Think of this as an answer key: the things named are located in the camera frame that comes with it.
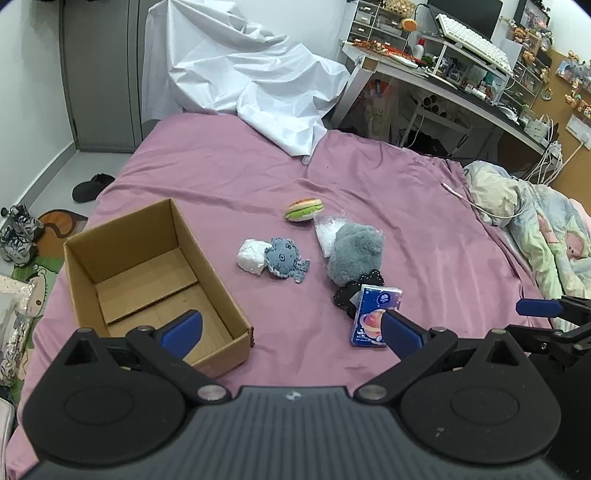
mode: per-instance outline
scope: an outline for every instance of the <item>keyboard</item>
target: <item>keyboard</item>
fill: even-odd
[[[468,50],[474,52],[486,63],[492,64],[503,73],[513,76],[509,59],[504,51],[493,45],[490,41],[482,38],[478,33],[470,30],[467,26],[444,14],[438,14],[437,18],[443,30],[443,35],[454,42],[461,43]]]

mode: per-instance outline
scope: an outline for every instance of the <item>bed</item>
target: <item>bed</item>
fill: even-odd
[[[191,229],[254,326],[248,362],[220,380],[241,385],[346,385],[352,389],[398,359],[388,349],[348,341],[350,320],[332,304],[311,223],[283,219],[284,208],[321,197],[328,211],[385,234],[382,274],[404,290],[401,313],[423,327],[443,325],[460,336],[483,336],[509,323],[547,327],[519,317],[515,302],[540,298],[535,283],[499,236],[465,202],[462,168],[383,142],[329,131],[311,164],[290,158],[235,116],[183,113],[161,121],[98,198],[87,228],[165,197],[175,198]],[[301,284],[268,272],[242,271],[236,253],[247,238],[292,238],[310,271]],[[62,271],[34,331],[35,353],[22,407],[47,365],[74,331],[68,279]],[[22,428],[7,448],[7,468],[19,478],[36,462]]]

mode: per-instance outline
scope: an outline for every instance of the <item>baseboard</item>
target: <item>baseboard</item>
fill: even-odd
[[[30,207],[31,204],[37,200],[43,189],[47,187],[49,182],[57,175],[57,173],[68,163],[68,161],[76,153],[76,146],[71,142],[61,152],[59,152],[46,166],[39,175],[31,182],[24,193],[15,202],[16,204],[26,205]]]

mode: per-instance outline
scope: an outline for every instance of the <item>open cardboard box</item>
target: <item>open cardboard box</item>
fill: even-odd
[[[139,325],[159,328],[195,309],[203,334],[185,362],[216,377],[248,359],[252,326],[173,200],[74,235],[64,256],[80,327],[123,337]]]

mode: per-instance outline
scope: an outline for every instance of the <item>floor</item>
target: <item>floor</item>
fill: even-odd
[[[65,209],[80,215],[90,216],[95,202],[76,203],[72,189],[79,183],[90,180],[97,173],[117,176],[131,154],[77,152],[49,182],[37,200],[29,207],[31,214],[39,217],[49,210]],[[0,258],[0,273],[10,275],[12,264]]]

